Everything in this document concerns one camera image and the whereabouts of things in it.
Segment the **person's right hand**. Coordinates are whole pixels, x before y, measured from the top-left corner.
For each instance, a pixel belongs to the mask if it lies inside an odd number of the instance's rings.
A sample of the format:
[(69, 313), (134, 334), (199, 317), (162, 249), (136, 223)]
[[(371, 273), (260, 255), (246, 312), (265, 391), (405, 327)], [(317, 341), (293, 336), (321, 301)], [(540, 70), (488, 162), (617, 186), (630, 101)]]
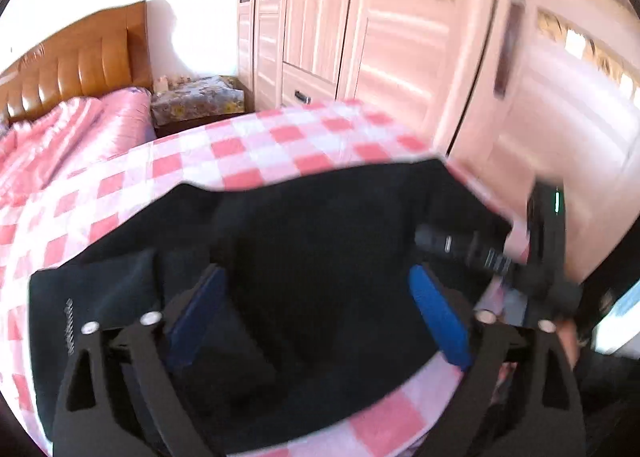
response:
[(578, 340), (577, 327), (573, 319), (562, 319), (562, 321), (555, 321), (555, 332), (561, 342), (564, 349), (566, 358), (570, 367), (574, 368), (577, 365), (580, 357), (582, 347)]

